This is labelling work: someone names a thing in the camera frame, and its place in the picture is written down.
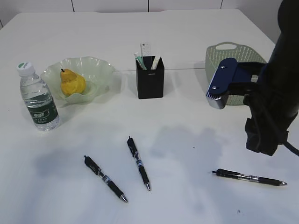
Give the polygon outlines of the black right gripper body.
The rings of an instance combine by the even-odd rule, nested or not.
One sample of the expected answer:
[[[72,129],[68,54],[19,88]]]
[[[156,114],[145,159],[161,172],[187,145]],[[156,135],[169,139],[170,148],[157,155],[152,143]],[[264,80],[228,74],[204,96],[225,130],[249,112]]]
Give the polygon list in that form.
[[[256,153],[273,156],[288,137],[290,119],[272,115],[257,95],[247,95],[244,104],[250,108],[251,118],[246,120],[246,148]]]

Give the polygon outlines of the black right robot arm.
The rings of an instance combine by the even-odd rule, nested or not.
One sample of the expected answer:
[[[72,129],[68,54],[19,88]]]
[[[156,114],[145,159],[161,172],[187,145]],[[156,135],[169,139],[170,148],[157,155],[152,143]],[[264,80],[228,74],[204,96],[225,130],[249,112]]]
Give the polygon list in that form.
[[[278,10],[281,34],[268,64],[258,79],[258,90],[245,96],[251,118],[247,119],[246,148],[274,155],[284,145],[298,155],[287,141],[290,124],[299,114],[299,2],[282,1]]]

